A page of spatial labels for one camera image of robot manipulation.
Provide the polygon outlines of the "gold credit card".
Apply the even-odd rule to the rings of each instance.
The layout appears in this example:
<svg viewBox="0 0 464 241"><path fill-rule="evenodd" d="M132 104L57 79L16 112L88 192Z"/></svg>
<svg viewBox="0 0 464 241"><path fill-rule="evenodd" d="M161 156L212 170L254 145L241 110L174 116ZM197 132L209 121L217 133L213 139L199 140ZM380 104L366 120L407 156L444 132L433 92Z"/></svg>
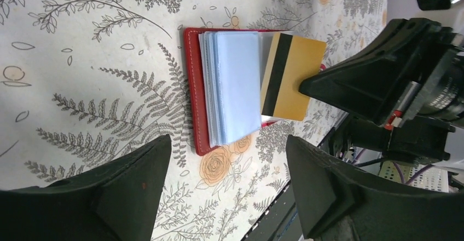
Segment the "gold credit card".
<svg viewBox="0 0 464 241"><path fill-rule="evenodd" d="M299 86L319 73L326 46L323 41L285 31L273 33L260 90L263 117L305 118L310 97L300 93Z"/></svg>

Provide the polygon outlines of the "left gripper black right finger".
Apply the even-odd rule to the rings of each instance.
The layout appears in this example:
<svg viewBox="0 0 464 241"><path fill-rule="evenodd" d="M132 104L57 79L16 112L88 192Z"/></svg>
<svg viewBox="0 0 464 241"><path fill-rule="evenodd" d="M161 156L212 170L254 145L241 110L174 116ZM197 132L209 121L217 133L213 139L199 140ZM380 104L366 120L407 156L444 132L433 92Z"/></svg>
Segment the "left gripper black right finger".
<svg viewBox="0 0 464 241"><path fill-rule="evenodd" d="M305 238L463 240L463 194L389 181L289 135L286 154Z"/></svg>

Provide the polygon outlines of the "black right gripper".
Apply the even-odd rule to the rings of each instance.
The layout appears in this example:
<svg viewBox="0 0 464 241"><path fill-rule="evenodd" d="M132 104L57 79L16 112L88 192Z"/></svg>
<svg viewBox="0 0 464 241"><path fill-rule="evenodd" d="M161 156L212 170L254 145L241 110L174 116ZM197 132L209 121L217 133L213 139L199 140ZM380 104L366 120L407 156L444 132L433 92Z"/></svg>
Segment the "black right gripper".
<svg viewBox="0 0 464 241"><path fill-rule="evenodd" d="M393 19L299 91L352 114L346 138L355 146L401 162L446 162L448 135L463 127L461 38L429 19Z"/></svg>

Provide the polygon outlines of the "red leather card holder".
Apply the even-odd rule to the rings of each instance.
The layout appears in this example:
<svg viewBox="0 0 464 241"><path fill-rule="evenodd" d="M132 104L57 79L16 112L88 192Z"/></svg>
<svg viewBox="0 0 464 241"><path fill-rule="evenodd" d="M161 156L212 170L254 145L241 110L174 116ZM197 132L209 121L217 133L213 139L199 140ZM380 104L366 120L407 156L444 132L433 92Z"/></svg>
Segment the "red leather card holder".
<svg viewBox="0 0 464 241"><path fill-rule="evenodd" d="M260 114L260 90L274 32L281 31L184 30L194 145L199 156L282 120Z"/></svg>

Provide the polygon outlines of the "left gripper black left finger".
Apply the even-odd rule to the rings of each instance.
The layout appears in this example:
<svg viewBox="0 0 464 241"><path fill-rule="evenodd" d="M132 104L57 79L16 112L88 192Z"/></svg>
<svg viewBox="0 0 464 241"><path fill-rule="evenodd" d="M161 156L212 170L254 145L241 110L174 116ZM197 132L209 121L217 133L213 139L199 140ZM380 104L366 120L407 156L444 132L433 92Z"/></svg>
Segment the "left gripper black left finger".
<svg viewBox="0 0 464 241"><path fill-rule="evenodd" d="M1 240L150 240L171 138L47 187L1 192Z"/></svg>

